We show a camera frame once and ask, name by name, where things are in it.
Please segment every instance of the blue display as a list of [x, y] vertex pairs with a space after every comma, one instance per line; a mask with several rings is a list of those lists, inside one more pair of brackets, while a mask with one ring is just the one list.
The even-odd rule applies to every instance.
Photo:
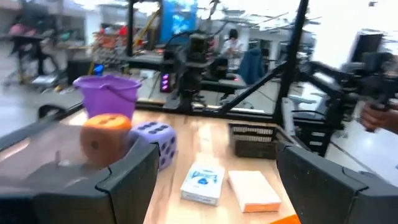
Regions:
[[[197, 24], [198, 0], [163, 0], [162, 30], [160, 43], [165, 44], [180, 32], [195, 30]], [[177, 37], [172, 44], [186, 43], [188, 37]]]

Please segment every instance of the black basket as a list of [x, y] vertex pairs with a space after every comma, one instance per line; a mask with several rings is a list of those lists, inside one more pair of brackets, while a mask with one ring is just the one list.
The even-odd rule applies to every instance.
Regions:
[[266, 126], [229, 123], [229, 143], [238, 157], [276, 159], [281, 142], [301, 146], [276, 124]]

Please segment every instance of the orange box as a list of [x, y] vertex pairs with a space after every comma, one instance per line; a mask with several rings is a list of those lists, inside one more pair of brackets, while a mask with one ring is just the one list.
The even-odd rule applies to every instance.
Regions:
[[282, 201], [260, 171], [229, 171], [228, 182], [242, 212], [279, 210]]

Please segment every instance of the purple bucket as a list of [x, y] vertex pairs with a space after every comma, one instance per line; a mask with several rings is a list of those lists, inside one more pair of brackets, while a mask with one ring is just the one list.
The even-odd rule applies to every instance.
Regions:
[[107, 75], [80, 77], [73, 85], [83, 94], [83, 105], [89, 118], [105, 113], [123, 114], [132, 118], [141, 82]]

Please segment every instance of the wooden table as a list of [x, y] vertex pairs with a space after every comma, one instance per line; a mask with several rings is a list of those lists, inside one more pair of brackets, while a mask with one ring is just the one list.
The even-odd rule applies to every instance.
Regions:
[[[63, 123], [82, 125], [85, 121], [86, 114], [81, 112], [70, 116]], [[144, 121], [170, 124], [176, 130], [178, 139], [176, 160], [159, 173], [145, 224], [266, 224], [295, 213], [280, 181], [275, 161], [241, 159], [231, 152], [227, 123], [237, 121], [136, 111], [133, 124]], [[218, 207], [181, 199], [180, 187], [195, 161], [221, 165], [226, 170], [260, 170], [282, 199], [279, 212], [242, 213], [226, 179]]]

